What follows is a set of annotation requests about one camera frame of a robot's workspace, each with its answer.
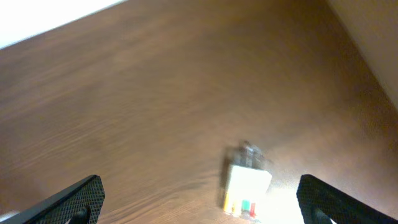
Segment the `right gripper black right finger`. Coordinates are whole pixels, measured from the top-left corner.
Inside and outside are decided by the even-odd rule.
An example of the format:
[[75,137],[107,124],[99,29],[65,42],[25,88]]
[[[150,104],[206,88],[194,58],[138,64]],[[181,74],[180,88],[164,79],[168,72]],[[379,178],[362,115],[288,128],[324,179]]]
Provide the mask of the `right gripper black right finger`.
[[310,174],[301,176],[296,196],[305,224],[397,224],[396,219]]

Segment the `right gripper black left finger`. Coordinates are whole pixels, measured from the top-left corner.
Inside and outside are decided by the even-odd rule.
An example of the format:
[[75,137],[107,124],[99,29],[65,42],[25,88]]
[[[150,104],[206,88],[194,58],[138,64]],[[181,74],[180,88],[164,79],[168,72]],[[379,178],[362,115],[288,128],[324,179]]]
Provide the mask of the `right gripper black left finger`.
[[23,212],[1,223],[88,223],[96,224],[105,200],[101,177],[89,175]]

